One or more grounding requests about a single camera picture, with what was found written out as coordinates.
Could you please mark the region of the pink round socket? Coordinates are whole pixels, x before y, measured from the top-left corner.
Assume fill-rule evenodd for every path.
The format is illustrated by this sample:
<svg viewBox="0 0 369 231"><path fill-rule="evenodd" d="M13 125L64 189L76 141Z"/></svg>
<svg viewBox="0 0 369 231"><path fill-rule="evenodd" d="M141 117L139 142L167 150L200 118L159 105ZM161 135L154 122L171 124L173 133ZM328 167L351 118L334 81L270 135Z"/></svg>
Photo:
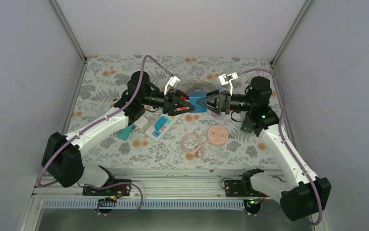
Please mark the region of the pink round socket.
<svg viewBox="0 0 369 231"><path fill-rule="evenodd" d="M225 127L214 125L208 129L207 138L211 145L223 146L229 139L229 133Z"/></svg>

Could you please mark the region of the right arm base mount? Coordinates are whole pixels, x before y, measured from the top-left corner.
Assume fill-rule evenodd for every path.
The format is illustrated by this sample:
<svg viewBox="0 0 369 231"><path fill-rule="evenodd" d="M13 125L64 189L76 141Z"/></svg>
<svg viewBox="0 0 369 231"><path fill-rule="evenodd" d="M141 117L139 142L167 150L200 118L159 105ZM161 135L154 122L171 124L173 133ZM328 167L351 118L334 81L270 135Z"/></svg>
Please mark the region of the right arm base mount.
<svg viewBox="0 0 369 231"><path fill-rule="evenodd" d="M235 180L229 177L225 177L221 179L220 187L225 191L226 197L257 197L257 199L243 200L243 211L247 216L263 218L275 215L281 211L281 206L279 206L272 212L262 214L260 212L262 208L262 203L266 200L268 196L262 192L255 191L253 189L247 189L246 186L244 186L242 180Z"/></svg>

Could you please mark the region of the blue cube socket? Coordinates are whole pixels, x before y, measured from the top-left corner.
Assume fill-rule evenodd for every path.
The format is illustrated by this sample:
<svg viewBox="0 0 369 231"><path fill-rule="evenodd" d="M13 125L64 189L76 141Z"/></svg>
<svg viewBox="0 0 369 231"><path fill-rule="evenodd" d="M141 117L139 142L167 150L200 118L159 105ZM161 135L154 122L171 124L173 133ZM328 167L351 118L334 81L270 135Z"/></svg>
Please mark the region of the blue cube socket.
<svg viewBox="0 0 369 231"><path fill-rule="evenodd" d="M205 107L198 104L198 101L202 98L205 98L206 96L207 93L204 90L190 91L188 93L189 103L191 103L195 107L194 111L192 111L191 113L207 112L207 109Z"/></svg>

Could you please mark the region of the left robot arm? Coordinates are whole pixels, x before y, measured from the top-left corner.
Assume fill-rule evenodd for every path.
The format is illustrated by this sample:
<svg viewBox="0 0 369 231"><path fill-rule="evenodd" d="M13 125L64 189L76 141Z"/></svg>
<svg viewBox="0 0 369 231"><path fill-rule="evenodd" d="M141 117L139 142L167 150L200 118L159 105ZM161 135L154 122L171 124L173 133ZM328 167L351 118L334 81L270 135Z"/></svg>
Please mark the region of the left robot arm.
<svg viewBox="0 0 369 231"><path fill-rule="evenodd" d="M48 172L64 188L79 183L94 186L103 195L110 194L115 184L110 172L102 166L84 166L82 156L111 134L133 125L145 113L147 105L161 109L168 116L195 109L183 91L161 91L150 82L148 73L137 71L131 75L127 89L108 112L74 132L65 135L56 132L49 137L38 186L44 187L41 178Z"/></svg>

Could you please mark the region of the red cube socket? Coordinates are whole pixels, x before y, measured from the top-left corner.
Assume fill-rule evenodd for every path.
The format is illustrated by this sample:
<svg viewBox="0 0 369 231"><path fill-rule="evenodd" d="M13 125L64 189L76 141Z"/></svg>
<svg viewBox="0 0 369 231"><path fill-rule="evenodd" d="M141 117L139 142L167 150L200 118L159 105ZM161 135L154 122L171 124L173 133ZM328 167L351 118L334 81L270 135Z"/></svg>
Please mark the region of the red cube socket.
<svg viewBox="0 0 369 231"><path fill-rule="evenodd" d="M183 111L188 109L189 107L183 104L183 101L188 102L188 99L185 96L180 96L180 99L181 100L178 101L176 104L176 111Z"/></svg>

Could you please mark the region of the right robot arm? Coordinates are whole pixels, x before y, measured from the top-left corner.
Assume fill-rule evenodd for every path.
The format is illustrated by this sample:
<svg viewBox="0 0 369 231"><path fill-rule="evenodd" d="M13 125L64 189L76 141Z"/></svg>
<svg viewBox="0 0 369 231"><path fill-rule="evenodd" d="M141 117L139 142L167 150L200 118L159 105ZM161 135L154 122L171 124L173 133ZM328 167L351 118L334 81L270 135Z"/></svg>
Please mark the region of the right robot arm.
<svg viewBox="0 0 369 231"><path fill-rule="evenodd" d="M315 213L321 220L331 191L331 183L327 178L320 178L285 137L280 117L269 105L271 94L270 80L257 76L251 79L244 94L215 90L199 99L198 104L216 114L245 112L241 130L254 133L281 166L286 182L269 176L259 168L244 172L241 177L241 189L245 195L261 193L274 199L291 221Z"/></svg>

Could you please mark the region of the purple power strip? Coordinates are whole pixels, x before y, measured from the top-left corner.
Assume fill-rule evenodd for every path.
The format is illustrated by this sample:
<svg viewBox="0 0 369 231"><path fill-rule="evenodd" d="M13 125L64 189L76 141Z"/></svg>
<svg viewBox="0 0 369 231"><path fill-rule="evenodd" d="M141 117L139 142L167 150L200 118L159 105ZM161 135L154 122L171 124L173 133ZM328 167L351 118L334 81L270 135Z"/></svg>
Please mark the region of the purple power strip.
<svg viewBox="0 0 369 231"><path fill-rule="evenodd" d="M221 93L223 91L223 87L221 85L218 85L218 91L219 93ZM211 116L212 117L220 117L221 116L221 113L215 113L215 112L211 112Z"/></svg>

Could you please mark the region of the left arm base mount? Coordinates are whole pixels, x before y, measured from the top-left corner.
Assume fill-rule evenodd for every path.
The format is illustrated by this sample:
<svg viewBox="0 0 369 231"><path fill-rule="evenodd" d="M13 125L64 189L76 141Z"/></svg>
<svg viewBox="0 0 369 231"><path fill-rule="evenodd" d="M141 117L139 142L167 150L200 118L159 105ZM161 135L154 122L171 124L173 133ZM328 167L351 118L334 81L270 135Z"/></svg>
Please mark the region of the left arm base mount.
<svg viewBox="0 0 369 231"><path fill-rule="evenodd" d="M103 196L104 199L99 200L95 206L95 212L104 217L127 217L134 215L139 212L139 210L144 205L144 195L142 190L131 180L111 180L110 182L106 182L104 186L96 187L92 185L85 184L82 190L83 196ZM113 205L117 204L118 200L122 197L127 197L130 195L131 189L135 188L138 190L140 195L140 201L136 206L135 210L130 213L118 214L112 213L113 209L111 208L102 208L105 207L106 204L112 203Z"/></svg>

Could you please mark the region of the cyan cube socket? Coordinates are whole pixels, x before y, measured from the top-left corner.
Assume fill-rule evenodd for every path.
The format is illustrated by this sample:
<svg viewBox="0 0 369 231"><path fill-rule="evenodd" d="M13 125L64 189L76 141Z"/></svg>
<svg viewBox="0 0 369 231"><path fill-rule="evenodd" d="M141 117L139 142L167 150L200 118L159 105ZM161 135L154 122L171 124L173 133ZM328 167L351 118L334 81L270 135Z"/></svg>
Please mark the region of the cyan cube socket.
<svg viewBox="0 0 369 231"><path fill-rule="evenodd" d="M155 130L160 130L168 121L168 119L165 116L161 116L156 122L155 122Z"/></svg>

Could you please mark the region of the white multicolour power strip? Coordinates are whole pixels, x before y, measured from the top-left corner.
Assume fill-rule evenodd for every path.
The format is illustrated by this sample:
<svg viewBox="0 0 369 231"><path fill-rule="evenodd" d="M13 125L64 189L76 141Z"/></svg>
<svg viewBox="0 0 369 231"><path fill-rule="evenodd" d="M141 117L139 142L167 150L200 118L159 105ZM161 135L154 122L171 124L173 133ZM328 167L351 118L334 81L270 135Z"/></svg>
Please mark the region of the white multicolour power strip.
<svg viewBox="0 0 369 231"><path fill-rule="evenodd" d="M150 125L150 127L145 131L145 134L153 141L159 142L180 117L181 115L169 116L162 114Z"/></svg>

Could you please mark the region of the dark green cube socket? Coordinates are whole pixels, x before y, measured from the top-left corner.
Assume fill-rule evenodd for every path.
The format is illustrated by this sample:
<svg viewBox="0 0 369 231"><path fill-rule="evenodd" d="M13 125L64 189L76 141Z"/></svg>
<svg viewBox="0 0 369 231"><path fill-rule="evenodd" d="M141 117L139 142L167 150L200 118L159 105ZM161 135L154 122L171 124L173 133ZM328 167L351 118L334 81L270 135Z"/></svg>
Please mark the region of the dark green cube socket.
<svg viewBox="0 0 369 231"><path fill-rule="evenodd" d="M240 127L240 130L243 131L243 132L246 132L246 133L252 133L253 130L255 129L256 127L256 123L254 120L252 120L248 115L245 116L242 124L241 124L241 127Z"/></svg>

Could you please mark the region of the white tiger cube socket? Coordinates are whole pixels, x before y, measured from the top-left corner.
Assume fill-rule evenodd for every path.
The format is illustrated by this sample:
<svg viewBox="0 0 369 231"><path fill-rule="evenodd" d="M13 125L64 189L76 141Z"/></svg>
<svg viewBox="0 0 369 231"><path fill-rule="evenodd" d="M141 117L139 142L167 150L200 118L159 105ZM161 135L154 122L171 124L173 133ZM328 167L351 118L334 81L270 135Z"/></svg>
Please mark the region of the white tiger cube socket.
<svg viewBox="0 0 369 231"><path fill-rule="evenodd" d="M134 131L138 133L145 133L145 131L149 128L150 123L149 120L145 116L141 116L134 122Z"/></svg>

